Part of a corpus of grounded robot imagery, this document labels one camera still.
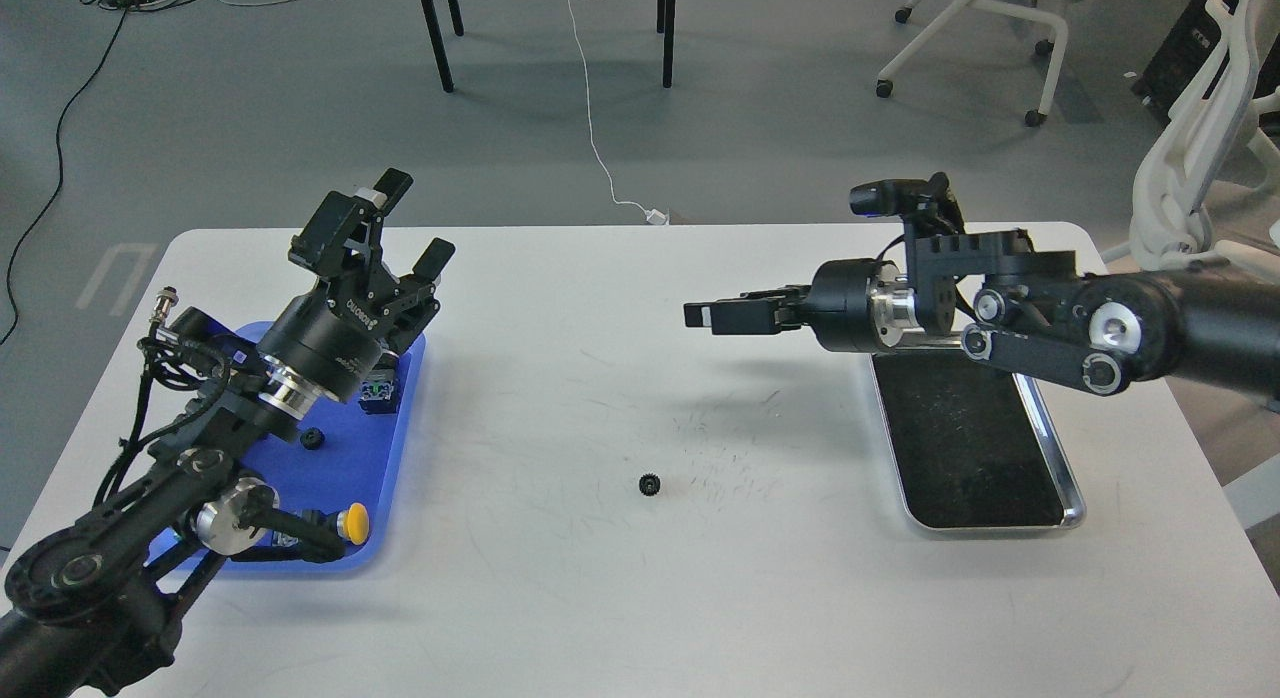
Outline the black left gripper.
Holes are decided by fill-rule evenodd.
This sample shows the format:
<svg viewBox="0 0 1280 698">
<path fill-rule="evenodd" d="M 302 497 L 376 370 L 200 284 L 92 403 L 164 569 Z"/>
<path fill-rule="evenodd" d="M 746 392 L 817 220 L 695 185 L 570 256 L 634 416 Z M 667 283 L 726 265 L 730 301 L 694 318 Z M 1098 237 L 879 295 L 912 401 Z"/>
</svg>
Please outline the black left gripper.
<svg viewBox="0 0 1280 698">
<path fill-rule="evenodd" d="M 390 168 L 371 190 L 332 191 L 291 239 L 289 261 L 319 280 L 288 304 L 259 353 L 315 394 L 349 400 L 385 352 L 407 351 L 440 310 L 435 292 L 454 257 L 452 242 L 433 239 L 401 279 L 383 263 L 384 218 L 412 184 Z"/>
</svg>

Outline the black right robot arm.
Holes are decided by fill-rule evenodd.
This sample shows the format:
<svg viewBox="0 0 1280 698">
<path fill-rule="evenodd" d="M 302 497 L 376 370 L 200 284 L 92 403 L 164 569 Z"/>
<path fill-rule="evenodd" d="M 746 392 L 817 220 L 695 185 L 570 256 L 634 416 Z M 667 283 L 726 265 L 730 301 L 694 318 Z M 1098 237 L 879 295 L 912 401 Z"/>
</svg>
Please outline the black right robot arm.
<svg viewBox="0 0 1280 698">
<path fill-rule="evenodd" d="M 1178 377 L 1277 401 L 1277 287 L 1181 269 L 1094 274 L 1023 229 L 922 236 L 905 263 L 846 259 L 812 282 L 684 306 L 717 336 L 814 332 L 831 352 L 957 347 L 972 361 L 1097 396 Z"/>
</svg>

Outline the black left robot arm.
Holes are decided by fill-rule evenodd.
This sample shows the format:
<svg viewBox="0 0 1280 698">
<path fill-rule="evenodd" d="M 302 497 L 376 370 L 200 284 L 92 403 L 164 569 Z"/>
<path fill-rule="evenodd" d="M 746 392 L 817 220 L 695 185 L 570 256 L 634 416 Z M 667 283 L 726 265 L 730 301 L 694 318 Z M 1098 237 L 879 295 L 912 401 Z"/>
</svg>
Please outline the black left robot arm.
<svg viewBox="0 0 1280 698">
<path fill-rule="evenodd" d="M 134 425 L 92 508 L 5 578 L 5 697 L 115 695 L 174 662 L 183 619 L 225 562 L 328 564 L 369 539 L 362 505 L 293 514 L 244 459 L 268 435 L 294 441 L 317 401 L 349 400 L 438 315 L 454 246 L 434 239 L 402 277 L 383 260 L 385 216 L 412 182 L 388 169 L 325 196 L 288 255 L 315 284 L 259 341 L 197 309 L 170 318 L 177 292 L 157 293 Z"/>
</svg>

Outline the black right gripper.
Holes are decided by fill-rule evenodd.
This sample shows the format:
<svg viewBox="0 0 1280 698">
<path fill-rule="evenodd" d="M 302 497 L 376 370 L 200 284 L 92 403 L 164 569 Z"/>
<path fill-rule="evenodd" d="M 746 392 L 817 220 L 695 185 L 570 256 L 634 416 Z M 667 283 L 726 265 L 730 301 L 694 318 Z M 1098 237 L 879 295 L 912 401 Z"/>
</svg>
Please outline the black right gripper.
<svg viewBox="0 0 1280 698">
<path fill-rule="evenodd" d="M 888 352 L 916 328 L 914 292 L 896 264 L 884 260 L 824 263 L 810 287 L 750 291 L 739 298 L 685 304 L 685 325 L 714 336 L 777 336 L 808 324 L 824 350 L 845 353 Z"/>
</svg>

